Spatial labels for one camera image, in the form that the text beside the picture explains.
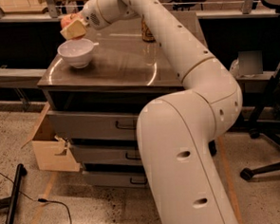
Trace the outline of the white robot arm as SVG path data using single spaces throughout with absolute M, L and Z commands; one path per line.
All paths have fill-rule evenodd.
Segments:
M 230 71 L 159 0 L 89 0 L 63 17 L 99 29 L 141 16 L 183 85 L 143 107 L 140 158 L 162 224 L 239 224 L 209 152 L 231 128 L 243 96 Z

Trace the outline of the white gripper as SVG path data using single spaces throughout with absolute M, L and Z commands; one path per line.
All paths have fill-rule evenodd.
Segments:
M 98 3 L 99 0 L 88 0 L 81 12 L 84 20 L 95 30 L 110 26 L 110 23 L 104 20 Z M 82 20 L 74 20 L 63 28 L 60 33 L 68 41 L 86 35 L 86 27 Z

